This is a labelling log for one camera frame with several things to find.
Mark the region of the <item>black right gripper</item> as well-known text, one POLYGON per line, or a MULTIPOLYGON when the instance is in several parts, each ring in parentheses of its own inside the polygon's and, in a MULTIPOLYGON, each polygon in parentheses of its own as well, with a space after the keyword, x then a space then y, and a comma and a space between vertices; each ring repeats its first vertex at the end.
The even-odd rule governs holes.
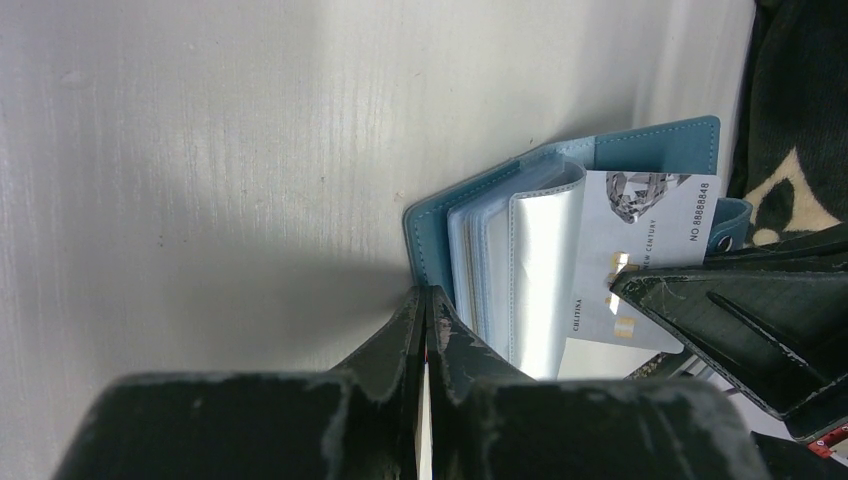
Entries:
POLYGON ((821 458, 847 440, 847 224, 620 274, 611 292, 821 458))

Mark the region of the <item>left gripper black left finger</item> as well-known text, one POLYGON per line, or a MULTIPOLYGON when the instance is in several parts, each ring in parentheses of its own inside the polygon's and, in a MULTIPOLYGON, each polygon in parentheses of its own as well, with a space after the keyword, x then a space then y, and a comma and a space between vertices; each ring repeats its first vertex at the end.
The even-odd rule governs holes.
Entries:
POLYGON ((349 397, 338 479, 416 479, 426 293, 411 288, 390 319, 333 370, 349 397))

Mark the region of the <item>blue leather card holder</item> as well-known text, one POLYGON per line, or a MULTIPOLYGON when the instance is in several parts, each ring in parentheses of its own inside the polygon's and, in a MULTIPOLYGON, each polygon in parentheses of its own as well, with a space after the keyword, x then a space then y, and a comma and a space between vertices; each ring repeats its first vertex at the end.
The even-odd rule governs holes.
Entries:
MULTIPOLYGON (((721 179, 719 139, 718 118, 703 116, 550 143, 511 159, 406 211, 414 279, 443 287, 460 320, 512 366, 553 379, 572 338, 589 172, 721 179)), ((705 257, 737 248, 750 215, 747 202, 724 196, 722 181, 705 257)))

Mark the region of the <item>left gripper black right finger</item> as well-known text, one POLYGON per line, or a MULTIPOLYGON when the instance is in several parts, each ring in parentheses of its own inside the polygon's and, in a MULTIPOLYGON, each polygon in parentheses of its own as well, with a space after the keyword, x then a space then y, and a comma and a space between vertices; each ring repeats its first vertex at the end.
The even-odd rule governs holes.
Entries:
POLYGON ((427 287, 425 293, 433 477, 490 479, 491 448, 503 426, 494 406, 497 384, 530 377, 459 319, 442 287, 427 287))

